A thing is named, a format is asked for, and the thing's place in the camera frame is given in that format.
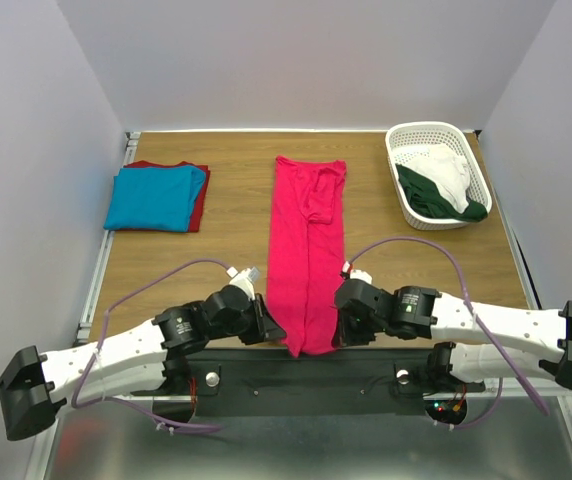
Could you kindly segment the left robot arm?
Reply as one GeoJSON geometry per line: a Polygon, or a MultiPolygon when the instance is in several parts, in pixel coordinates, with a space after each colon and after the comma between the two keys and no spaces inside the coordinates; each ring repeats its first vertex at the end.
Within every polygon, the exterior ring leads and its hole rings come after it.
{"type": "Polygon", "coordinates": [[[179,393],[188,384],[186,357],[212,340],[236,337],[254,345],[285,336],[261,295],[227,285],[103,340],[44,353],[24,347],[0,375],[5,435],[28,439],[73,408],[138,391],[179,393]]]}

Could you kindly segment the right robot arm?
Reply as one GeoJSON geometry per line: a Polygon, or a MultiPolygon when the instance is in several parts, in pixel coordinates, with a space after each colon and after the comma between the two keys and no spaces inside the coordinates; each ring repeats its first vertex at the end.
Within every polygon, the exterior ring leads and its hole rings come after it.
{"type": "Polygon", "coordinates": [[[428,339],[446,353],[426,366],[429,384],[448,390],[490,378],[540,378],[572,391],[572,301],[560,310],[524,310],[467,302],[435,289],[390,293],[358,278],[335,293],[343,346],[366,345],[379,333],[428,339]]]}

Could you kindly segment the pink t-shirt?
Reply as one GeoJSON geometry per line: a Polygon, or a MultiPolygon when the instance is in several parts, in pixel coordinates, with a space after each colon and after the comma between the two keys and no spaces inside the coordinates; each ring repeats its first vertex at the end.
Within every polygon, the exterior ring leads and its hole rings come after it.
{"type": "Polygon", "coordinates": [[[294,357],[334,350],[334,294],[345,261],[343,161],[276,158],[266,301],[294,357]]]}

